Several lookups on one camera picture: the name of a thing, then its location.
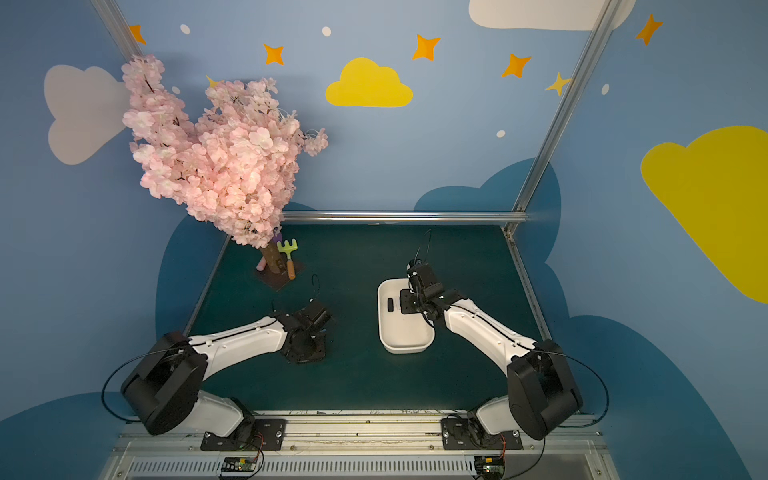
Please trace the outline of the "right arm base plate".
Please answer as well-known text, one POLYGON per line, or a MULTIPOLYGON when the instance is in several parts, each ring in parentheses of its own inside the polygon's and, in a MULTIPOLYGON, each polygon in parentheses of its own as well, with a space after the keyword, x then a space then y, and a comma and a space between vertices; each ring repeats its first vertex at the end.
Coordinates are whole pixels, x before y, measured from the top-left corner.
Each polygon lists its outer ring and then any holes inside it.
POLYGON ((478 421, 458 415, 442 418, 440 429, 443 448, 449 451, 523 449, 517 430, 490 434, 478 421))

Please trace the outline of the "white storage box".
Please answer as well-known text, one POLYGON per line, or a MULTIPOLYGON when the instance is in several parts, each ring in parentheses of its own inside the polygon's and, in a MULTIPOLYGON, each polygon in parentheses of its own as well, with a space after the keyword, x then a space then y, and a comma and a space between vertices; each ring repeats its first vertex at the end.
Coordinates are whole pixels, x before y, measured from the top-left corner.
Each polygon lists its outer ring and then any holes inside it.
POLYGON ((379 339, 391 354, 416 354, 434 341, 435 331, 419 314, 400 312, 400 291, 408 287, 407 279, 383 281, 377 289, 379 339), (393 298, 394 311, 388 312, 387 299, 393 298))

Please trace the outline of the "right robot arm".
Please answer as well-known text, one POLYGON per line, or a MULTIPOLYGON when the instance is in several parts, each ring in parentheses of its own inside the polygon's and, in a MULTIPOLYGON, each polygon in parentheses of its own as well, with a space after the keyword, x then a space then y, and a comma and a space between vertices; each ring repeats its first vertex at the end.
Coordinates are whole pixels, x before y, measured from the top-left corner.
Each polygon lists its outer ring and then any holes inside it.
POLYGON ((444 287, 426 262, 411 261, 407 278, 408 310, 467 340, 505 375, 507 394, 471 414, 485 432, 519 429, 541 441, 581 409, 580 390, 557 343, 536 341, 506 327, 467 296, 444 287))

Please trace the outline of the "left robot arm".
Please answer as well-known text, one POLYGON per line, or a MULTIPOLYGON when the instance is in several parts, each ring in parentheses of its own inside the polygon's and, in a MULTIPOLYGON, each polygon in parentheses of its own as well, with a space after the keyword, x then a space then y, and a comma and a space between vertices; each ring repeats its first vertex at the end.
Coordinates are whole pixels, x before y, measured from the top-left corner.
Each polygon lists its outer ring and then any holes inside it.
POLYGON ((203 383, 265 354, 279 353, 295 364, 322 360, 331 318, 327 307, 314 301, 295 313, 276 313, 218 333, 168 333, 127 376, 121 394, 153 436, 195 430, 241 446, 255 435, 253 415, 234 399, 203 391, 203 383))

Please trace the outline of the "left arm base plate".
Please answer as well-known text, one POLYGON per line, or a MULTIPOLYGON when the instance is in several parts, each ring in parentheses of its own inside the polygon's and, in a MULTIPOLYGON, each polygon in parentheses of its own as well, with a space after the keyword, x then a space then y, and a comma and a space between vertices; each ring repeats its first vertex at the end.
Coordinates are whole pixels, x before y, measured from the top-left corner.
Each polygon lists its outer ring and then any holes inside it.
POLYGON ((287 421, 282 418, 245 419, 226 437, 206 432, 200 445, 202 451, 280 451, 287 421))

